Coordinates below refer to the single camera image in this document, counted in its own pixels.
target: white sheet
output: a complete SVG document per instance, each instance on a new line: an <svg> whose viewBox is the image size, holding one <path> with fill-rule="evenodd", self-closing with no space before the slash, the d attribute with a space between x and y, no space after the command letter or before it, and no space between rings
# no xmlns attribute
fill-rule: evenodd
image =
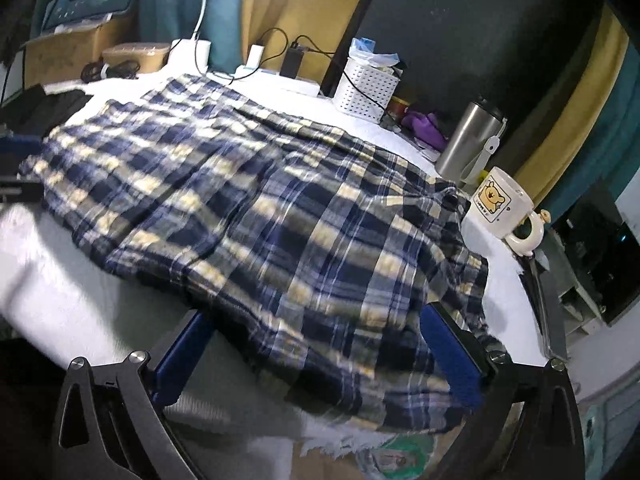
<svg viewBox="0 0 640 480"><path fill-rule="evenodd" d="M133 100L169 75L161 72L136 81L105 80L83 86L95 97L71 121L95 114L107 99ZM256 88L250 78L234 83L233 88L274 110L340 126L436 174L407 142L375 124L337 112L330 100ZM484 309L491 332L503 341L514 361L543 365L546 358L537 323L511 251L468 219L463 221L463 236L469 248L489 261ZM75 248L69 233L38 208L14 205L2 211L0 314L57 364L66 367L79 355L93 365L108 364L133 350L148 349L178 322L184 313L179 303L172 296L102 272ZM217 433L316 437L336 443L346 439L345 444L355 447L376 438L356 428L327 427L265 394L221 336L207 348L168 416Z"/></svg>

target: black wall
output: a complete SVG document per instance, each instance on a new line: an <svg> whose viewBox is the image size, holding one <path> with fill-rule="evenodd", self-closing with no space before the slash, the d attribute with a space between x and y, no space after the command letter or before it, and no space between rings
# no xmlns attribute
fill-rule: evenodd
<svg viewBox="0 0 640 480"><path fill-rule="evenodd" d="M512 130L575 50L600 0L373 0L358 36L408 64L400 93L449 118L482 94Z"/></svg>

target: bear cartoon print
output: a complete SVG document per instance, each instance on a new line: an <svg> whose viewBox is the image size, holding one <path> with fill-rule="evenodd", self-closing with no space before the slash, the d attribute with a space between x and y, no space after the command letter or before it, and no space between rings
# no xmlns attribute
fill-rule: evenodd
<svg viewBox="0 0 640 480"><path fill-rule="evenodd" d="M511 197L493 179L487 178L474 196L474 202L489 222L508 209Z"/></svg>

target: white mug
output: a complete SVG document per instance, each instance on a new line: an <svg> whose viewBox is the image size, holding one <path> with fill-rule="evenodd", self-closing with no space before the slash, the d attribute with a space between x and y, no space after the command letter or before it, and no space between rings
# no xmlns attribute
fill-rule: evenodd
<svg viewBox="0 0 640 480"><path fill-rule="evenodd" d="M493 168L474 192L469 214L520 256L531 256L545 235L545 221L533 211L533 202L519 184L500 168ZM531 234L521 239L513 230L526 218Z"/></svg>

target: thermos lid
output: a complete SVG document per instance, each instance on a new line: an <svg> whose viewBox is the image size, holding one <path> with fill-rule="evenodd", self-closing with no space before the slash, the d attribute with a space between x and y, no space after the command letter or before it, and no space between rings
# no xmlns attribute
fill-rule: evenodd
<svg viewBox="0 0 640 480"><path fill-rule="evenodd" d="M484 110L488 114L491 114L498 121L502 122L502 120L504 119L504 114L500 110L498 110L498 108L496 108L493 104L487 101L484 97L478 96L478 99L476 99L474 102L479 107L481 107L482 110Z"/></svg>

